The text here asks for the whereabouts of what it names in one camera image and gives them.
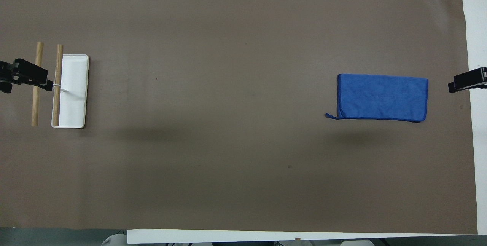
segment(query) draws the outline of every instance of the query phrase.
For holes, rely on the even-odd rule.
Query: wooden stick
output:
[[[44,43],[38,41],[35,49],[35,65],[42,66],[42,50],[44,49]],[[32,95],[32,119],[31,126],[37,127],[39,122],[39,87],[33,86]]]
[[[62,45],[57,45],[56,58],[56,75],[54,76],[54,84],[61,85],[62,72]],[[53,112],[53,126],[59,126],[59,103],[61,101],[61,86],[54,86],[54,112]]]

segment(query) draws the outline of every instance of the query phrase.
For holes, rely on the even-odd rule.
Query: brown mat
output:
[[[0,102],[0,224],[472,234],[462,0],[0,0],[0,56],[91,57],[84,129]],[[424,123],[326,119],[336,75],[430,79]]]

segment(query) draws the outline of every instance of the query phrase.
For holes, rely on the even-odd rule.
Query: microfiber cloth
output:
[[[428,79],[383,75],[338,75],[338,117],[421,122],[426,119]]]

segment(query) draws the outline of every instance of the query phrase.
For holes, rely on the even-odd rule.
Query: white rectangular plate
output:
[[[87,55],[63,55],[61,72],[61,99],[59,126],[54,128],[83,128],[85,126],[86,97],[88,90]]]

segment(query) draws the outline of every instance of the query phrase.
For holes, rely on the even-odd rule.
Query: folded blue cloth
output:
[[[420,122],[426,119],[428,79],[383,75],[338,75],[338,117]]]

